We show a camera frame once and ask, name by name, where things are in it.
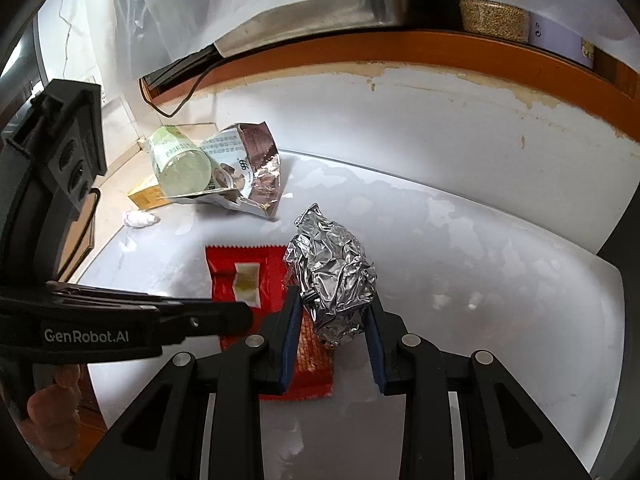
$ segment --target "blue gripper pad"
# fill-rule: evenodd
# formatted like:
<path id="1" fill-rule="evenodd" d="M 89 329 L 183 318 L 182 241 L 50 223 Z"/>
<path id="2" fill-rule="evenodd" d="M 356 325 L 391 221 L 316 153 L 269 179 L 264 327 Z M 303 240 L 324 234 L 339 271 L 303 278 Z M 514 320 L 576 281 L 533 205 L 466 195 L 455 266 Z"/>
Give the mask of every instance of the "blue gripper pad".
<path id="1" fill-rule="evenodd" d="M 280 375 L 280 388 L 281 391 L 286 392 L 289 389 L 291 380 L 293 378 L 293 371 L 296 368 L 296 357 L 298 355 L 298 341 L 299 337 L 295 337 L 298 333 L 300 336 L 300 324 L 302 323 L 302 302 L 300 301 L 300 295 L 296 295 L 294 300 L 291 316 L 289 316 L 289 326 L 287 326 L 287 333 L 284 338 L 284 347 L 282 349 L 282 363 Z"/>
<path id="2" fill-rule="evenodd" d="M 373 379 L 376 381 L 376 384 L 380 389 L 380 393 L 384 394 L 386 389 L 385 353 L 382 348 L 382 339 L 380 338 L 380 332 L 378 331 L 376 317 L 370 310 L 366 312 L 364 327 Z"/>

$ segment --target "red packaging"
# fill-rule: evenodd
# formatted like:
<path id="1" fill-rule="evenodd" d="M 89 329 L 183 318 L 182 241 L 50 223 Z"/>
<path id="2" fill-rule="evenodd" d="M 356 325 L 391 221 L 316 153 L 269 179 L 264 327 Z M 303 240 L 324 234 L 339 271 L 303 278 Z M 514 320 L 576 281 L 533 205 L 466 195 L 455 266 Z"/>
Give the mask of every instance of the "red packaging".
<path id="1" fill-rule="evenodd" d="M 253 311 L 255 333 L 262 318 L 278 312 L 285 296 L 287 268 L 282 261 L 286 247 L 207 247 L 206 257 L 215 301 L 244 301 Z M 227 349 L 243 336 L 220 337 Z M 331 352 L 313 332 L 313 322 L 305 311 L 300 329 L 298 355 L 293 380 L 283 396 L 260 396 L 269 400 L 303 400 L 330 396 L 334 387 Z"/>

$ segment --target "person's hand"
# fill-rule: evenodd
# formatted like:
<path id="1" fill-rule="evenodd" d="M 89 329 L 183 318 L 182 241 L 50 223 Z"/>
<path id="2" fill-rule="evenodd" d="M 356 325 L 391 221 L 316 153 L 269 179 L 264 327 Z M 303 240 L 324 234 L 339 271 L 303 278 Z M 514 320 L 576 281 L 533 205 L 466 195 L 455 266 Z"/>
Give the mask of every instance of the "person's hand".
<path id="1" fill-rule="evenodd" d="M 78 458 L 79 378 L 78 365 L 56 368 L 55 384 L 29 398 L 29 418 L 20 424 L 25 440 L 46 451 L 53 462 L 62 466 L 72 466 Z"/>

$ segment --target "crumpled aluminum foil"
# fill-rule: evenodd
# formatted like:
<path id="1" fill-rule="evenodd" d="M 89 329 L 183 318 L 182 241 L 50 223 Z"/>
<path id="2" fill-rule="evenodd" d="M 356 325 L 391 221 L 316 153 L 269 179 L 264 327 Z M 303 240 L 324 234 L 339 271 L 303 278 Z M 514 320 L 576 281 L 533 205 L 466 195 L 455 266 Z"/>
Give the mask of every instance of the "crumpled aluminum foil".
<path id="1" fill-rule="evenodd" d="M 376 290 L 376 269 L 356 237 L 313 204 L 296 219 L 298 233 L 285 252 L 290 281 L 322 343 L 334 348 L 364 330 L 363 312 Z"/>

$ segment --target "trash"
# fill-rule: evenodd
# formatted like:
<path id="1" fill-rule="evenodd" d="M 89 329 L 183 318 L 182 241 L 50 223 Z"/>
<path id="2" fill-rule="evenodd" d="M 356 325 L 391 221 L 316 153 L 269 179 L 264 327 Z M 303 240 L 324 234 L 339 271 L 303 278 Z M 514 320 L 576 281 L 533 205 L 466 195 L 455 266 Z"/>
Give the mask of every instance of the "trash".
<path id="1" fill-rule="evenodd" d="M 211 161 L 177 126 L 162 126 L 147 141 L 154 174 L 165 196 L 207 189 Z"/>
<path id="2" fill-rule="evenodd" d="M 142 211 L 148 211 L 149 209 L 171 203 L 171 201 L 162 194 L 162 190 L 158 185 L 158 179 L 154 174 L 140 182 L 140 184 L 127 193 L 127 196 L 129 200 L 138 206 L 139 209 L 142 209 Z"/>
<path id="3" fill-rule="evenodd" d="M 209 184 L 200 192 L 167 196 L 171 202 L 211 203 L 273 217 L 280 199 L 280 155 L 267 124 L 233 124 L 199 149 L 209 157 Z"/>
<path id="4" fill-rule="evenodd" d="M 376 290 L 376 269 L 356 237 L 325 218 L 318 204 L 296 219 L 287 247 L 288 276 L 300 284 L 314 331 L 329 348 L 364 330 L 362 314 Z"/>
<path id="5" fill-rule="evenodd" d="M 149 227 L 150 225 L 157 224 L 159 221 L 159 216 L 146 211 L 135 210 L 122 213 L 122 223 L 127 227 L 134 227 L 136 229 Z"/>
<path id="6" fill-rule="evenodd" d="M 262 318 L 278 312 L 285 297 L 284 279 L 287 268 L 283 261 L 286 248 L 268 247 L 207 247 L 207 264 L 213 281 L 211 296 L 216 301 L 244 301 L 254 314 L 250 333 L 260 328 Z M 225 350 L 238 340 L 220 337 Z M 313 322 L 307 312 L 302 318 L 298 356 L 293 379 L 283 396 L 260 396 L 269 400 L 303 400 L 330 396 L 334 376 L 332 353 L 322 346 L 314 334 Z"/>

